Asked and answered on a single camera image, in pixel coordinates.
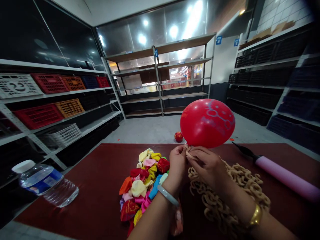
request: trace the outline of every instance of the bundle of rubber bands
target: bundle of rubber bands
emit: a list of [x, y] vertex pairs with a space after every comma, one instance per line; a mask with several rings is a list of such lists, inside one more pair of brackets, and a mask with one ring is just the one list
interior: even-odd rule
[[[119, 191], [119, 195], [122, 195], [120, 220], [130, 222], [128, 236], [158, 193], [158, 185], [167, 178], [169, 167], [166, 157], [154, 153], [150, 148], [140, 153], [137, 168], [130, 171], [130, 176], [124, 180]], [[179, 206], [171, 221], [170, 233], [176, 236], [182, 229], [182, 210]]]
[[[265, 211], [270, 210], [270, 199], [262, 192], [260, 185], [263, 181], [258, 174], [252, 173], [235, 164], [232, 167], [225, 161], [225, 168], [229, 177], [239, 185], [252, 199], [260, 205]], [[230, 239], [245, 239], [247, 233], [246, 227], [239, 221], [230, 208], [222, 201], [221, 198], [198, 176], [193, 167], [189, 168], [188, 176], [190, 179], [190, 192], [194, 196], [193, 189], [201, 194], [201, 199], [205, 205], [204, 215], [210, 221], [218, 223], [219, 229]]]

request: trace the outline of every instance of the gray concrete floor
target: gray concrete floor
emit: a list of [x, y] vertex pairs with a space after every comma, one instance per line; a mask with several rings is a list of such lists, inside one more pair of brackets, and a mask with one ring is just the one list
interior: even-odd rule
[[[235, 118], [236, 127], [231, 138], [234, 138], [236, 143], [287, 143], [320, 161], [319, 155], [267, 130], [265, 127], [236, 113]], [[120, 127], [100, 143], [176, 143], [174, 133], [177, 131], [180, 131], [180, 115], [133, 118], [121, 121]], [[70, 238], [14, 221], [11, 221], [0, 230], [0, 239], [70, 240]]]

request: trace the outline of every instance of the bottle cap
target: bottle cap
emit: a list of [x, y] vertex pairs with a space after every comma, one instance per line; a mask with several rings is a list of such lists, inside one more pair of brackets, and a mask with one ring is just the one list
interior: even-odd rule
[[15, 165], [11, 170], [16, 173], [23, 173], [32, 168], [36, 163], [32, 160], [25, 160], [17, 165]]

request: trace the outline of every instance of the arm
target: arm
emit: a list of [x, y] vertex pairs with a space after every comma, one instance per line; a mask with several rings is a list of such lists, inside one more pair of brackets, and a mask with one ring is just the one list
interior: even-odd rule
[[[229, 178], [220, 157], [204, 147], [195, 147], [189, 153], [198, 158], [194, 160], [187, 156], [199, 176], [223, 199], [240, 221], [247, 225], [255, 211], [256, 203]], [[270, 213], [263, 210], [260, 224], [253, 226], [251, 235], [258, 240], [297, 239]]]
[[[170, 153], [170, 172], [162, 184], [173, 197], [178, 199], [180, 184], [186, 167], [186, 148], [176, 147]], [[167, 239], [174, 206], [161, 193], [152, 200], [141, 219], [132, 230], [128, 240]]]

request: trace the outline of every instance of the white bangle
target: white bangle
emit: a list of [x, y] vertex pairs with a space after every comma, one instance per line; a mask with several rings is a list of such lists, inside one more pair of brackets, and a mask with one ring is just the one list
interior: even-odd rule
[[158, 185], [158, 191], [161, 192], [162, 195], [166, 199], [168, 199], [173, 205], [179, 207], [179, 202], [170, 193], [168, 193], [167, 190], [165, 190], [160, 184]]

